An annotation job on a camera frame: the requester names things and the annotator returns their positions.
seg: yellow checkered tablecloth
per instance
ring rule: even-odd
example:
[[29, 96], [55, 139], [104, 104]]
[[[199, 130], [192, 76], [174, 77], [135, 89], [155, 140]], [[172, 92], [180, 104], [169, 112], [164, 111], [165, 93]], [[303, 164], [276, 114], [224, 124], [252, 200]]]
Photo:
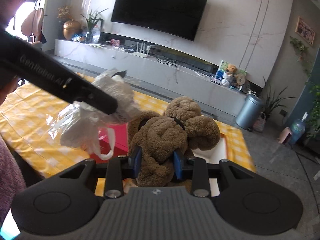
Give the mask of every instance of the yellow checkered tablecloth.
[[[168, 103], [135, 92], [135, 100], [143, 110], [162, 114]], [[35, 170], [48, 178], [89, 157], [88, 153], [59, 145], [59, 135], [52, 140], [48, 124], [68, 103], [28, 83], [8, 95], [0, 106], [0, 133], [3, 139]], [[252, 158], [242, 132], [216, 121], [226, 135], [228, 158], [254, 171]], [[102, 192], [103, 180], [98, 187]]]

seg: person's hand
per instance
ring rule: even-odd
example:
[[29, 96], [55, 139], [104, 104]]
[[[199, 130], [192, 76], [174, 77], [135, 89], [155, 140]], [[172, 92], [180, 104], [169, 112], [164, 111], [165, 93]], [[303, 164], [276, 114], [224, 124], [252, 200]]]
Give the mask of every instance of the person's hand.
[[6, 84], [1, 90], [0, 90], [0, 105], [3, 104], [5, 99], [7, 98], [7, 95], [14, 92], [18, 87], [18, 77], [14, 78], [10, 83]]

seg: water bottle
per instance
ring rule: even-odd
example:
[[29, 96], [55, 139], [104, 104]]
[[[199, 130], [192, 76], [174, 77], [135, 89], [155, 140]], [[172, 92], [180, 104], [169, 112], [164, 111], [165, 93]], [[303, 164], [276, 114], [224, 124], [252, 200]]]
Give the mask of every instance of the water bottle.
[[294, 145], [300, 139], [300, 137], [304, 134], [304, 132], [306, 131], [305, 120], [307, 119], [307, 117], [308, 117], [308, 113], [305, 113], [301, 120], [297, 119], [291, 125], [290, 129], [292, 132], [292, 136], [289, 144]]

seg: purple fuzzy clothing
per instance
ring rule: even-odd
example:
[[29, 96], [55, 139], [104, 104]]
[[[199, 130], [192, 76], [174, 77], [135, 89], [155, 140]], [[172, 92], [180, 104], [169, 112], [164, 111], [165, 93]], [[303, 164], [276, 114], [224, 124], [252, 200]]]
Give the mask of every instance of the purple fuzzy clothing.
[[0, 136], [0, 222], [7, 215], [13, 197], [26, 188], [20, 168]]

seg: flat screen tv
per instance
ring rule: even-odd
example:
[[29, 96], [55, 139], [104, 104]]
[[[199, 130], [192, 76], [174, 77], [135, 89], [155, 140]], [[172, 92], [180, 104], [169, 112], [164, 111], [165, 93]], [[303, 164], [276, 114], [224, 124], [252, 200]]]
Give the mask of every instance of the flat screen tv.
[[206, 3], [207, 0], [116, 0], [111, 21], [193, 41]]

